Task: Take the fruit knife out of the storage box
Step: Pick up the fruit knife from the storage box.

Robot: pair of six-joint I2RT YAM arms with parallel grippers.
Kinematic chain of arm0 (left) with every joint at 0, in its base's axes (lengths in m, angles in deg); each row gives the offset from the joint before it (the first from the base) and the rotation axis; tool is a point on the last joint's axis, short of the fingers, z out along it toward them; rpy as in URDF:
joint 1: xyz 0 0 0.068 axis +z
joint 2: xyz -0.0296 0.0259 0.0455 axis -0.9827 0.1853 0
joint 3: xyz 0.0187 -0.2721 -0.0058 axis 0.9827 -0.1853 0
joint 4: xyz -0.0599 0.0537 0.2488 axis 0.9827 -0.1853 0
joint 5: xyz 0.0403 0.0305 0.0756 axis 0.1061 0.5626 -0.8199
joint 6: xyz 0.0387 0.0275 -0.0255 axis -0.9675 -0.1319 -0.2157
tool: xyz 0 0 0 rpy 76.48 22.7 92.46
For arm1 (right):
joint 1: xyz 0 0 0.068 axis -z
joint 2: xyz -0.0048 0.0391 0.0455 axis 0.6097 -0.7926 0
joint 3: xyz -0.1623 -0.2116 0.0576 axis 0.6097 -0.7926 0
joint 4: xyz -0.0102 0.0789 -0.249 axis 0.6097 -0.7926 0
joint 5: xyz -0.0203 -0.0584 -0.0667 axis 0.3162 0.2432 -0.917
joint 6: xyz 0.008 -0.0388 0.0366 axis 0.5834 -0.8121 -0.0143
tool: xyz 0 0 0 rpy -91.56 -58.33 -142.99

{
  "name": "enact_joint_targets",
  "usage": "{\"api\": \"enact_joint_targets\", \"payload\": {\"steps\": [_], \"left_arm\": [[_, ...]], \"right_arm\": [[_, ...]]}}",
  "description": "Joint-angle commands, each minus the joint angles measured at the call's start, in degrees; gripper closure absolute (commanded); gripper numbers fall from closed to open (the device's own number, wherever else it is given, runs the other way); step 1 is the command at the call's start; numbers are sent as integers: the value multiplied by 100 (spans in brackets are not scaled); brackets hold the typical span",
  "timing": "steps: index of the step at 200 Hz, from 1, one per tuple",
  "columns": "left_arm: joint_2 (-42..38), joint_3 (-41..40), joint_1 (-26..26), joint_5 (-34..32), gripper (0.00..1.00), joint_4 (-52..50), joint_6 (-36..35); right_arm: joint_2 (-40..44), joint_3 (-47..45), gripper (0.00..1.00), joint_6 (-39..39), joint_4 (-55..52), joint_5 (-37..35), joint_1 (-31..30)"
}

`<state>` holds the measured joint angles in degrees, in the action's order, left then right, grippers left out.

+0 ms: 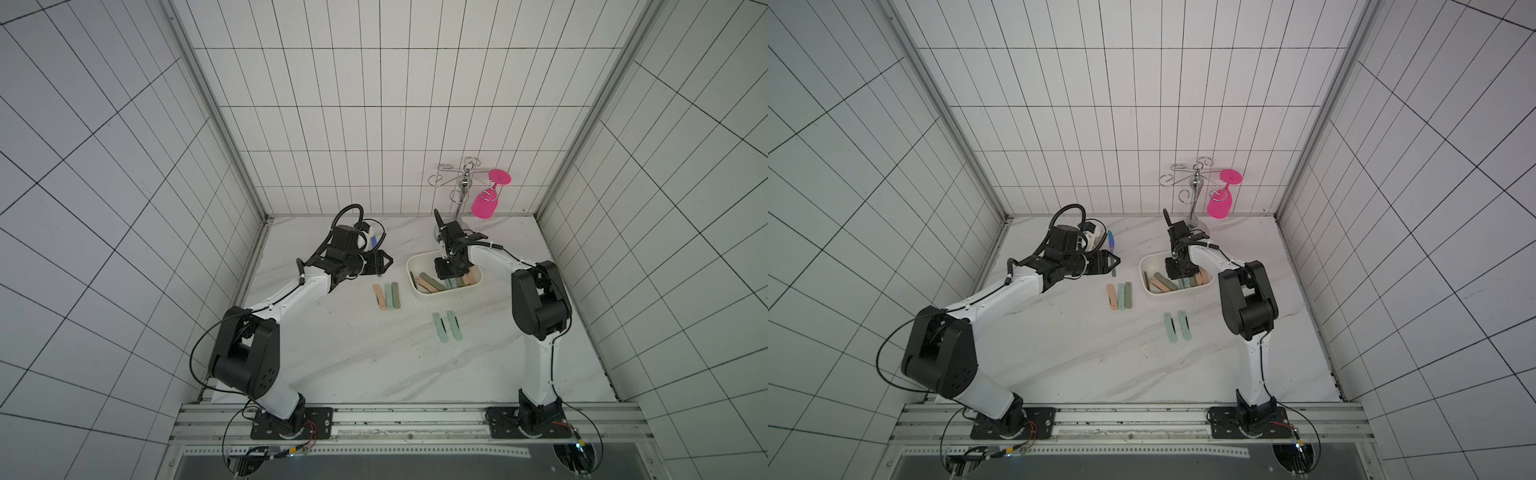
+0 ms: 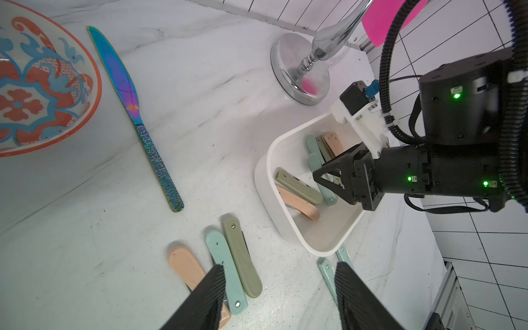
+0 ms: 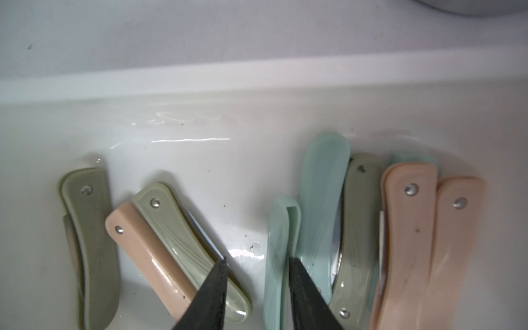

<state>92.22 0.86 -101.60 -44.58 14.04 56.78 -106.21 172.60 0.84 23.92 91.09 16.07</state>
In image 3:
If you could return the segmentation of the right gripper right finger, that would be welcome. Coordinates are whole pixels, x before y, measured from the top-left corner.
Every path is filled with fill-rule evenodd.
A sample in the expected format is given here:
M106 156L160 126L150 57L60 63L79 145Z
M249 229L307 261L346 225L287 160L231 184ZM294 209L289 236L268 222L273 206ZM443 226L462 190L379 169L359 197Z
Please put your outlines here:
M289 285L294 329L343 329L304 265L295 257L289 259Z

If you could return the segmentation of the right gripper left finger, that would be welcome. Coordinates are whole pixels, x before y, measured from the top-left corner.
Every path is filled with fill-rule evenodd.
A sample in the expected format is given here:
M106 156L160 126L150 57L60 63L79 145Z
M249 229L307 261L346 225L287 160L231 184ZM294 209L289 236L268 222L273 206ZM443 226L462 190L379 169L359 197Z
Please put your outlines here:
M217 261L196 297L173 330L222 330L225 321L228 264L223 258Z

